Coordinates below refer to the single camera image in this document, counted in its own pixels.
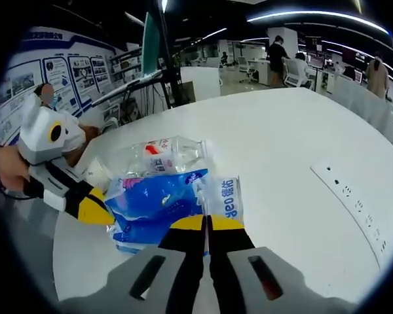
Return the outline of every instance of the cable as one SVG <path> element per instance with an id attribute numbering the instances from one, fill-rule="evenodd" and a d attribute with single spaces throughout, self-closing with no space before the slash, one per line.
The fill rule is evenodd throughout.
<path id="1" fill-rule="evenodd" d="M 128 92 L 128 97 L 126 98 L 126 101 L 128 101 L 130 99 L 131 90 L 125 90 L 124 97 L 122 98 L 122 103 L 121 103 L 122 106 L 124 106 L 124 104 L 125 104 L 125 96 L 126 96 L 127 92 Z M 126 106 L 125 108 L 126 108 L 126 115 L 128 116 L 128 122 L 131 122 L 131 117 L 130 117 L 130 114 L 128 113 L 128 106 Z"/>
<path id="2" fill-rule="evenodd" d="M 145 93 L 145 88 L 143 89 L 143 100 L 144 100 L 144 106 L 145 106 L 145 116 L 148 116 L 148 106 L 147 106 L 147 94 Z"/>
<path id="3" fill-rule="evenodd" d="M 144 116 L 144 107 L 143 107 L 143 89 L 140 89 L 140 108 L 138 109 L 141 116 Z"/>
<path id="4" fill-rule="evenodd" d="M 145 88 L 145 115 L 149 115 L 149 106 L 150 106 L 150 101 L 149 101 L 149 87 L 147 86 Z"/>
<path id="5" fill-rule="evenodd" d="M 159 95 L 159 98 L 160 98 L 160 100 L 162 101 L 162 108 L 163 108 L 163 111 L 164 111 L 164 103 L 163 103 L 163 98 L 162 98 L 162 96 L 160 95 L 160 93 L 159 93 L 159 91 L 157 90 L 157 88 L 155 88 L 155 86 L 153 85 L 153 93 L 154 93 L 154 91 L 156 91 L 156 93 L 157 93 L 157 95 Z"/>
<path id="6" fill-rule="evenodd" d="M 153 85 L 153 114 L 155 113 L 155 86 Z"/>
<path id="7" fill-rule="evenodd" d="M 0 185 L 0 193 L 5 197 L 5 198 L 10 198 L 12 200 L 16 200 L 16 201 L 27 201 L 27 200 L 32 200 L 34 198 L 36 198 L 35 196 L 30 196 L 30 197 L 26 197 L 26 198 L 19 198 L 18 196 L 13 196 L 10 194 L 7 194 L 4 190 L 4 187 Z"/>
<path id="8" fill-rule="evenodd" d="M 180 86 L 181 86 L 181 89 L 182 89 L 182 95 L 185 96 L 186 100 L 188 101 L 188 103 L 190 103 L 191 100 L 189 99 L 188 94 L 185 93 L 185 89 L 183 88 L 182 77 L 180 77 L 179 83 L 180 83 Z"/>

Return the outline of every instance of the display board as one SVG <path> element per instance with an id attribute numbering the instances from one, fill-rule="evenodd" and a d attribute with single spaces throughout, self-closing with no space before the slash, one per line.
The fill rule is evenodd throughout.
<path id="1" fill-rule="evenodd" d="M 9 61 L 0 85 L 0 144 L 17 142 L 25 98 L 49 82 L 56 110 L 81 116 L 93 100 L 113 89 L 106 59 L 119 49 L 89 37 L 33 27 Z"/>
<path id="2" fill-rule="evenodd" d="M 42 82 L 40 60 L 8 69 L 0 86 L 0 144 L 4 145 L 17 136 L 25 98 Z"/>
<path id="3" fill-rule="evenodd" d="M 63 57 L 45 58 L 43 67 L 45 82 L 52 85 L 57 97 L 56 110 L 66 110 L 69 113 L 78 111 L 79 102 L 74 94 L 66 60 Z"/>
<path id="4" fill-rule="evenodd" d="M 98 90 L 101 93 L 108 93 L 112 89 L 112 84 L 109 79 L 109 73 L 107 70 L 105 60 L 100 58 L 91 58 L 92 69 L 94 77 L 96 78 L 96 84 L 98 85 Z"/>
<path id="5" fill-rule="evenodd" d="M 68 57 L 73 81 L 82 105 L 92 102 L 91 93 L 97 91 L 92 65 L 88 57 Z"/>

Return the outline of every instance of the power strip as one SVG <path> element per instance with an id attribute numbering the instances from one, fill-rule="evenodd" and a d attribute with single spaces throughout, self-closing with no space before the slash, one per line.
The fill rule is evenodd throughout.
<path id="1" fill-rule="evenodd" d="M 336 195 L 356 221 L 374 252 L 380 270 L 387 261 L 386 239 L 381 228 L 367 208 L 360 189 L 352 186 L 331 163 L 322 161 L 310 167 L 324 184 Z"/>

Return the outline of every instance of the plastic water bottle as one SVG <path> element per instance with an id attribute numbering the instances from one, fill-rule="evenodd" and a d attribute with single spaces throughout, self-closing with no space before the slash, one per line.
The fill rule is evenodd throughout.
<path id="1" fill-rule="evenodd" d="M 139 143 L 107 157 L 112 174 L 146 176 L 175 174 L 207 168 L 206 145 L 181 136 Z"/>

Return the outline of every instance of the office floor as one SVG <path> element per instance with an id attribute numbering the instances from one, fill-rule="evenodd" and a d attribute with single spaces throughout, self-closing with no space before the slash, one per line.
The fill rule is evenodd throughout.
<path id="1" fill-rule="evenodd" d="M 269 89 L 268 86 L 262 85 L 255 81 L 249 82 L 248 79 L 246 79 L 244 82 L 239 82 L 240 80 L 245 79 L 245 76 L 236 70 L 222 71 L 220 69 L 220 78 L 223 81 L 223 85 L 220 86 L 220 92 L 222 96 L 252 92 L 254 90 Z"/>

